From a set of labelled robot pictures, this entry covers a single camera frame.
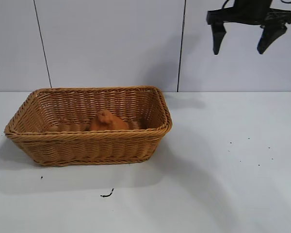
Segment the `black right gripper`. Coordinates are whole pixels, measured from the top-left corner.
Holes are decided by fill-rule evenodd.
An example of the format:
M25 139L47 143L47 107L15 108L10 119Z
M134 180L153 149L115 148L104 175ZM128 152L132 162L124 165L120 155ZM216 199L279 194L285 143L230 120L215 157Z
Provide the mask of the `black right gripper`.
M291 24L291 11L271 8L271 0L236 0L233 6L207 12L207 23L211 25L213 53L218 55L226 35L225 22L260 25L263 29L258 42L259 54L286 33L286 23Z

